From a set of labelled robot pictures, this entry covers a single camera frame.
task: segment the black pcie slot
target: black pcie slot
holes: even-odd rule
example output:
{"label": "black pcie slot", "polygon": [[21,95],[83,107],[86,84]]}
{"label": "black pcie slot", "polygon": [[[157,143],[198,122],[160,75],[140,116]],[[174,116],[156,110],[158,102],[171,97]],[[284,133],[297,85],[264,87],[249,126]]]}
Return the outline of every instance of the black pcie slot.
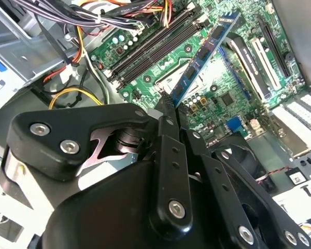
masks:
{"label": "black pcie slot", "polygon": [[272,30],[270,28],[270,26],[265,23],[262,19],[261,16],[258,16],[258,22],[259,22],[259,26],[261,28],[261,31],[270,47],[270,50],[272,51],[273,55],[274,55],[274,60],[276,62],[276,64],[279,67],[279,70],[281,72],[281,74],[288,78],[291,74],[290,71],[286,65],[286,62],[284,60],[284,57],[281,54],[281,51],[276,43],[275,37],[272,33]]}
{"label": "black pcie slot", "polygon": [[158,47],[155,51],[149,54],[149,56],[140,61],[137,65],[134,65],[133,70],[129,71],[126,75],[123,75],[123,79],[121,80],[121,87],[126,86],[128,83],[137,78],[147,69],[155,65],[158,61],[168,55],[185,40],[200,31],[201,28],[202,27],[200,25],[194,24],[190,24],[188,27],[185,26],[181,32],[178,32],[176,35],[172,36],[170,40],[166,41],[164,44]]}
{"label": "black pcie slot", "polygon": [[155,35],[152,35],[148,41],[146,41],[142,46],[137,48],[132,54],[128,54],[127,58],[123,61],[116,63],[111,70],[113,71],[113,76],[120,74],[121,71],[125,70],[132,62],[138,59],[145,52],[150,50],[158,42],[160,42],[165,37],[169,36],[171,33],[176,31],[186,20],[194,16],[195,13],[198,13],[200,7],[196,7],[192,10],[186,10],[175,18],[170,24],[169,27],[161,28]]}

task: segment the white sticker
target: white sticker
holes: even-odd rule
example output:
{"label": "white sticker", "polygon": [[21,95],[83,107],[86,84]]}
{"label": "white sticker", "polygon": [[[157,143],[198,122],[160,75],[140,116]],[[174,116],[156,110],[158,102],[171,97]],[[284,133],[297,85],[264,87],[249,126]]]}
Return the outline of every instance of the white sticker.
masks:
{"label": "white sticker", "polygon": [[70,76],[73,74],[73,67],[71,64],[69,64],[68,66],[66,66],[66,68],[60,73],[60,78],[62,81],[62,84],[65,84]]}
{"label": "white sticker", "polygon": [[298,184],[306,181],[304,175],[301,172],[297,172],[295,174],[292,174],[289,177],[295,185],[298,185]]}

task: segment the blue ram stick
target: blue ram stick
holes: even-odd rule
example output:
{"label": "blue ram stick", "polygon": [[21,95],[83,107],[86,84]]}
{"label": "blue ram stick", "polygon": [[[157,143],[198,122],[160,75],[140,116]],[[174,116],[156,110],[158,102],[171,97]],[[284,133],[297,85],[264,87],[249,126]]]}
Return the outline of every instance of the blue ram stick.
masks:
{"label": "blue ram stick", "polygon": [[211,59],[213,54],[217,51],[218,47],[227,36],[230,29],[234,26],[240,15],[241,13],[239,12],[226,13],[218,19],[217,24],[211,29],[204,43],[191,59],[187,69],[182,74],[178,83],[171,92],[171,97],[174,100],[175,107],[178,107],[181,103],[183,97],[192,86],[192,83],[198,77],[199,73]]}

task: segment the motherboard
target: motherboard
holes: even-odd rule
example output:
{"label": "motherboard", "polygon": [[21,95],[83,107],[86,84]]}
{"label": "motherboard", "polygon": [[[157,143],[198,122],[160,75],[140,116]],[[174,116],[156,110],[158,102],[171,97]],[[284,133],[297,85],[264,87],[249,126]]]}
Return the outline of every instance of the motherboard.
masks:
{"label": "motherboard", "polygon": [[190,128],[208,145],[239,131],[272,129],[268,113],[305,88],[281,22],[268,0],[175,0],[162,27],[151,14],[136,31],[113,30],[92,55],[122,97],[144,109],[173,92],[224,13],[239,18],[185,94]]}

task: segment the screw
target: screw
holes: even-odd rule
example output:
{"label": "screw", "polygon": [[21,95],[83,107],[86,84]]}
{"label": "screw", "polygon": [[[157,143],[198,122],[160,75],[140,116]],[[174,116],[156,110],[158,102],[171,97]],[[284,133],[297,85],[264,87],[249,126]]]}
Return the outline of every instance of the screw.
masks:
{"label": "screw", "polygon": [[253,245],[255,240],[254,240],[253,235],[249,229],[247,229],[244,226],[240,226],[238,228],[238,232],[239,232],[239,235],[244,239],[245,242],[247,242],[249,245]]}
{"label": "screw", "polygon": [[170,201],[169,211],[178,219],[182,219],[186,215],[185,208],[178,201]]}
{"label": "screw", "polygon": [[70,35],[70,33],[67,33],[64,35],[64,39],[68,42],[72,40],[72,36]]}
{"label": "screw", "polygon": [[167,123],[169,123],[171,126],[174,125],[173,121],[171,121],[169,118],[166,119]]}
{"label": "screw", "polygon": [[72,140],[64,140],[60,144],[60,149],[67,154],[76,154],[79,152],[79,145]]}
{"label": "screw", "polygon": [[50,133],[50,128],[43,123],[34,123],[30,126],[30,131],[37,136],[45,136]]}
{"label": "screw", "polygon": [[285,231],[285,236],[287,238],[287,240],[293,244],[293,245],[297,245],[297,240],[295,239],[294,235],[292,235],[290,232]]}
{"label": "screw", "polygon": [[299,239],[303,242],[304,245],[310,246],[308,239],[302,235],[300,232],[298,233]]}
{"label": "screw", "polygon": [[197,139],[200,139],[201,138],[201,136],[197,133],[197,132],[193,132],[192,133],[193,134],[193,136],[195,137],[195,138],[197,138]]}
{"label": "screw", "polygon": [[135,113],[140,117],[144,116],[144,113],[141,112],[140,110],[136,110]]}
{"label": "screw", "polygon": [[226,152],[221,152],[221,155],[222,155],[222,157],[224,158],[224,159],[229,159],[229,156],[228,156],[228,154],[226,153]]}

